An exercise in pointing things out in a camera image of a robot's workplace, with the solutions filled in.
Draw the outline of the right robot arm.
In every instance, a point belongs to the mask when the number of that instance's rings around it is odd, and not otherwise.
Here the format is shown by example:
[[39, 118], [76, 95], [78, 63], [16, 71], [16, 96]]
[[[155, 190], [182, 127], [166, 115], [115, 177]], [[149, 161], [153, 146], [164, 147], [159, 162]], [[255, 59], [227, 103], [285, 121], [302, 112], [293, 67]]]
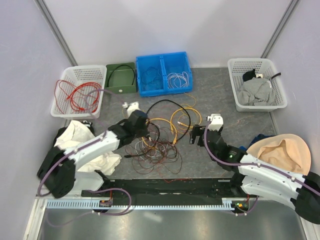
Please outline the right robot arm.
[[212, 161], [234, 172], [229, 191], [235, 197], [243, 194], [263, 197], [293, 209], [300, 217], [320, 223], [320, 176], [314, 172], [294, 173], [263, 162], [242, 149], [228, 145], [221, 129], [194, 125], [191, 144], [205, 147]]

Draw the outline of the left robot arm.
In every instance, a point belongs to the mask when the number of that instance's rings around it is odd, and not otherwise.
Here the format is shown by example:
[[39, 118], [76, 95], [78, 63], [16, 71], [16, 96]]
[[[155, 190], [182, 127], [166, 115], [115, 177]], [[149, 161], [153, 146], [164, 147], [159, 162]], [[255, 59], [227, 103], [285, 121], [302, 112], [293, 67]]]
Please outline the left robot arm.
[[129, 145], [136, 138], [149, 134], [148, 115], [134, 110], [127, 119], [110, 126], [104, 133], [78, 146], [60, 149], [55, 146], [47, 153], [38, 172], [40, 184], [37, 194], [45, 186], [54, 198], [62, 198], [70, 191], [93, 191], [99, 197], [110, 191], [107, 178], [100, 170], [79, 172], [78, 170], [93, 159]]

